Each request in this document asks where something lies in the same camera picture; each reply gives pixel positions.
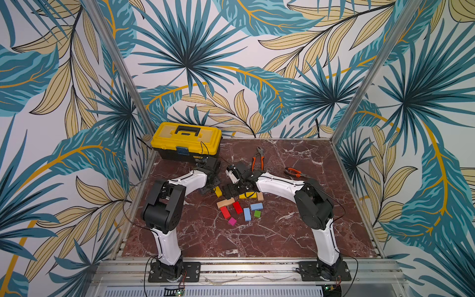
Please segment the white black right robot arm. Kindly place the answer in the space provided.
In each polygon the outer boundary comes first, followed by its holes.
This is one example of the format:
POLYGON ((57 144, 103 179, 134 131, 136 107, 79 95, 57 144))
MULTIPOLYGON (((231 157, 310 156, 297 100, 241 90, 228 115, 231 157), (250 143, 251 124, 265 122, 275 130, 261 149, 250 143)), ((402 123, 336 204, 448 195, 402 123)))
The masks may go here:
POLYGON ((223 187, 226 198, 247 192, 269 193, 295 203, 317 245, 317 269, 310 275, 322 280, 338 278, 338 269, 345 266, 333 230, 334 204, 318 181, 295 181, 262 170, 252 171, 243 163, 228 166, 226 175, 231 180, 223 187))

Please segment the yellow long block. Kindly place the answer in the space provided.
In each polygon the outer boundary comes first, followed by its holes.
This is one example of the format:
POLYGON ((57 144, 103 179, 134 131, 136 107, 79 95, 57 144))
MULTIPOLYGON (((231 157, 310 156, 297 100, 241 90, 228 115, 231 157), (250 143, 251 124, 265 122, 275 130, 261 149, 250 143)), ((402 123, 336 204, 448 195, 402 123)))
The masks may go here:
POLYGON ((256 192, 248 192, 244 194, 239 195, 240 199, 257 199, 257 193, 256 192))

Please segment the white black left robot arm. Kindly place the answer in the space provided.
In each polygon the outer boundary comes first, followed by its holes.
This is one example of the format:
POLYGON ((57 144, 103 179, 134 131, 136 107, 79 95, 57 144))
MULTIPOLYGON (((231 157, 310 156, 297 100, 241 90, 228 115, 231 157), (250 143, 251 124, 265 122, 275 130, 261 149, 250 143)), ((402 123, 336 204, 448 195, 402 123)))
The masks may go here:
POLYGON ((158 250, 154 274, 177 280, 184 273, 183 254, 178 245, 176 228, 183 213, 187 195, 196 190, 213 189, 219 182, 221 162, 206 157, 189 173, 172 179, 158 179, 153 183, 142 211, 142 220, 152 232, 158 250))

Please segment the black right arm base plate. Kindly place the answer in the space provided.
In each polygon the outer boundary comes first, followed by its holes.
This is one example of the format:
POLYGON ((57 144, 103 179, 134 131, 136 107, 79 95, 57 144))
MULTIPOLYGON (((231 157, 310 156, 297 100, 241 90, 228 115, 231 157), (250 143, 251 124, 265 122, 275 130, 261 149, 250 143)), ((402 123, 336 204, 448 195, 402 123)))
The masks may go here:
POLYGON ((298 262, 296 272, 301 276, 303 282, 346 282, 352 280, 346 262, 337 262, 328 266, 319 261, 301 261, 298 262))

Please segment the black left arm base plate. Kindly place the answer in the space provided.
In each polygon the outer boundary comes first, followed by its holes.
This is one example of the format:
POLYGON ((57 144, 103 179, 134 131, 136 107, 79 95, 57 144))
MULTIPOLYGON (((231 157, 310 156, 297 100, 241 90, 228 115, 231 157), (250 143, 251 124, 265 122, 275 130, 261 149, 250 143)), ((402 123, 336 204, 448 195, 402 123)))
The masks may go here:
POLYGON ((150 283, 179 282, 197 283, 200 278, 200 262, 178 262, 169 266, 160 261, 150 265, 148 279, 150 283))

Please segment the red block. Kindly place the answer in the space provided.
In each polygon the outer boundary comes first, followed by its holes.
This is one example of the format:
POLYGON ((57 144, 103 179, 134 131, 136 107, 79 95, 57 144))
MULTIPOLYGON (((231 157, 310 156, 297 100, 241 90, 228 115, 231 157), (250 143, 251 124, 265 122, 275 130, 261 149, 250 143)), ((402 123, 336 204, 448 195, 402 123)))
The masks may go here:
POLYGON ((244 212, 241 207, 241 204, 238 201, 234 202, 232 206, 237 214, 242 214, 244 212))
POLYGON ((220 207, 220 211, 226 220, 231 218, 231 214, 226 206, 220 207))

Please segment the yellow short block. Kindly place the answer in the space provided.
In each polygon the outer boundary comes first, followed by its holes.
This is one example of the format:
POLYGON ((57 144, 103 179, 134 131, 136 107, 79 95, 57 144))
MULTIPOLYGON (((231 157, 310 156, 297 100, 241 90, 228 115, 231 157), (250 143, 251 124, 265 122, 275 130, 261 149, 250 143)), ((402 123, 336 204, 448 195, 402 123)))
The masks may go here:
POLYGON ((223 195, 221 189, 218 186, 214 188, 214 192, 218 198, 220 198, 223 195))

